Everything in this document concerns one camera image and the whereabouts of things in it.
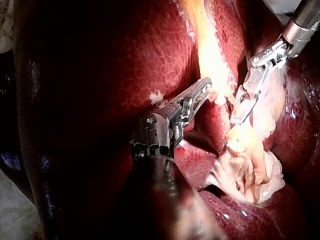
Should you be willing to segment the left arm instrument jaw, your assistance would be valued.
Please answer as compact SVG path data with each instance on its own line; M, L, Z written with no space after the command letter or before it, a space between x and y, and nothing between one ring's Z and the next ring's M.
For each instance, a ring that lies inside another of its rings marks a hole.
M189 124L203 103L208 99L211 94L212 87L207 86L205 92L199 95L195 100L190 98L183 99L180 104L181 109L181 122L183 124Z
M198 96L205 92L207 86L212 86L212 80L209 77L201 78L193 83L190 87L175 96L171 101L173 103L180 103L186 98L190 98L194 101Z

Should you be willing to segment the right arm instrument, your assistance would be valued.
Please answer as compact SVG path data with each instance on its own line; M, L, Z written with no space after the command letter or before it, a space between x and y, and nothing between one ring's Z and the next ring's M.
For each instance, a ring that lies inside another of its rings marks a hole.
M319 19L310 27L299 25L296 19L289 20L279 38L250 59L249 70L264 71L266 64L271 65L270 73L275 69L281 69L288 59L300 54L319 26Z

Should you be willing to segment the left arm instrument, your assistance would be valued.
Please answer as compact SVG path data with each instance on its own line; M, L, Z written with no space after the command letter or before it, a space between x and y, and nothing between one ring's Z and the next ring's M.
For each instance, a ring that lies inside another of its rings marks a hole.
M147 113L137 124L131 136L131 155L138 161L146 156L163 155L174 158L176 146L183 139L182 102Z

